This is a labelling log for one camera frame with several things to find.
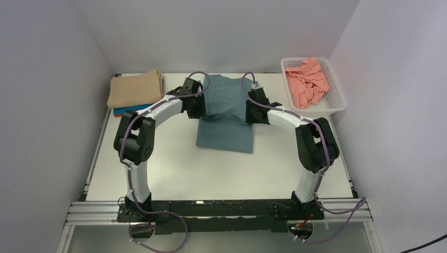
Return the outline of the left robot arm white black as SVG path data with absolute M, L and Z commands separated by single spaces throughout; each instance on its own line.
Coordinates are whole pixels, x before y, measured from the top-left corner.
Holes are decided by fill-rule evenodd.
M 123 113 L 113 147 L 126 169 L 125 205 L 129 209 L 152 211 L 147 164 L 154 151 L 157 127 L 183 112 L 191 119 L 205 116 L 205 90 L 201 82 L 188 77 L 182 86 L 169 91 L 159 102 L 137 112 Z

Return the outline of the teal blue t shirt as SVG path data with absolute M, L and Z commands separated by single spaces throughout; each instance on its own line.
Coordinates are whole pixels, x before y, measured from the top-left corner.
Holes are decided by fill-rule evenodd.
M 240 153 L 253 153 L 254 130 L 246 123 L 245 91 L 253 81 L 219 74 L 204 79 L 206 116 L 198 123 L 196 146 Z

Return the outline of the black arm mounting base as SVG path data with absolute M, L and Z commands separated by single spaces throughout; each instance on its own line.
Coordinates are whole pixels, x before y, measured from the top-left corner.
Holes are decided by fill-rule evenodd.
M 129 200 L 119 205 L 119 223 L 151 223 L 156 235 L 188 232 L 269 230 L 286 232 L 286 225 L 323 220 L 315 203 L 292 199 L 251 200 L 153 200 L 151 211 L 142 213 Z

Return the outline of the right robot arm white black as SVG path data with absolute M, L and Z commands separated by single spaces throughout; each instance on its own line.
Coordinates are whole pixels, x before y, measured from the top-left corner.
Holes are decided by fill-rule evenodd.
M 283 107 L 270 103 L 264 89 L 245 93 L 246 122 L 280 127 L 296 137 L 298 158 L 304 169 L 297 188 L 292 193 L 296 208 L 310 209 L 319 205 L 317 192 L 325 171 L 339 157 L 339 148 L 325 118 L 309 119 Z

